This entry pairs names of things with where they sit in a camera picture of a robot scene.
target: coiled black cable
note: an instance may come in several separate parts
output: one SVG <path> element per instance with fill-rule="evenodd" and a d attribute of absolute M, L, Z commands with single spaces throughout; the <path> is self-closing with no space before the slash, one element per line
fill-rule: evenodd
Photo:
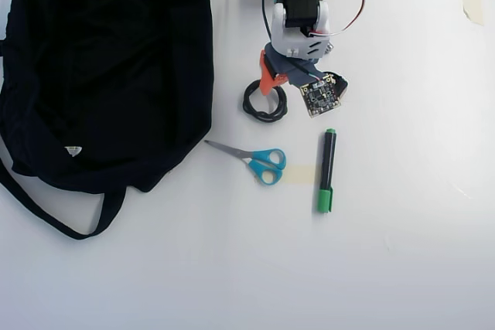
<path fill-rule="evenodd" d="M 260 80 L 255 80 L 246 88 L 244 92 L 244 100 L 242 102 L 242 108 L 247 114 L 256 118 L 264 123 L 275 123 L 282 119 L 287 114 L 287 95 L 281 87 L 274 87 L 278 95 L 278 105 L 275 111 L 268 112 L 256 111 L 251 104 L 250 96 L 260 87 Z"/>

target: white tabletop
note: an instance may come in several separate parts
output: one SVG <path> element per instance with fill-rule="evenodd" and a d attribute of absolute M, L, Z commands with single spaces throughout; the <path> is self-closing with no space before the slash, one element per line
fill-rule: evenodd
<path fill-rule="evenodd" d="M 212 0 L 207 137 L 280 147 L 311 169 L 335 128 L 333 213 L 314 213 L 311 179 L 263 187 L 203 144 L 149 194 L 129 189 L 111 228 L 83 242 L 1 188 L 0 328 L 495 328 L 494 4 L 479 26 L 463 0 L 368 0 L 318 65 L 349 80 L 343 106 L 310 119 L 287 86 L 288 115 L 266 125 L 241 110 L 267 42 L 260 0 Z M 329 5 L 338 29 L 358 0 Z M 64 222 L 94 227 L 98 196 L 16 178 Z"/>

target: tape strip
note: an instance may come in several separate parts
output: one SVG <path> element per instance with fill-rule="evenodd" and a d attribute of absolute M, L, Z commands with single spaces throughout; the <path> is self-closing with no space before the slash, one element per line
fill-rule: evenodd
<path fill-rule="evenodd" d="M 291 185 L 314 185 L 320 167 L 316 165 L 287 165 L 280 180 Z"/>
<path fill-rule="evenodd" d="M 485 25 L 483 20 L 483 0 L 463 0 L 464 14 L 472 22 Z"/>

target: bag handle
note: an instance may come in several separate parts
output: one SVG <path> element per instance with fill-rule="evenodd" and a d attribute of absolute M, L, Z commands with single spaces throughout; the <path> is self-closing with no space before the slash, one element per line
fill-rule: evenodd
<path fill-rule="evenodd" d="M 52 227 L 58 229 L 64 235 L 71 237 L 75 240 L 84 240 L 88 237 L 96 236 L 105 231 L 112 223 L 114 218 L 122 207 L 122 203 L 125 198 L 126 189 L 122 189 L 116 192 L 107 192 L 104 194 L 103 206 L 101 209 L 100 220 L 94 232 L 83 234 L 78 233 L 66 226 L 58 219 L 54 218 L 47 212 L 45 212 L 33 199 L 22 189 L 19 183 L 10 175 L 9 171 L 0 161 L 0 183 L 18 200 L 24 205 L 31 213 L 38 218 L 44 220 Z"/>

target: black bag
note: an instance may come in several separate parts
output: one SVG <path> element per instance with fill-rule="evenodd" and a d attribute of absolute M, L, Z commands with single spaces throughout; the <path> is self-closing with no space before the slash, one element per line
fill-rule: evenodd
<path fill-rule="evenodd" d="M 148 192 L 209 131 L 210 0 L 12 0 L 0 42 L 0 134 L 12 170 L 103 193 L 96 230 L 44 212 L 0 166 L 0 182 L 60 232 L 103 232 L 128 185 Z"/>

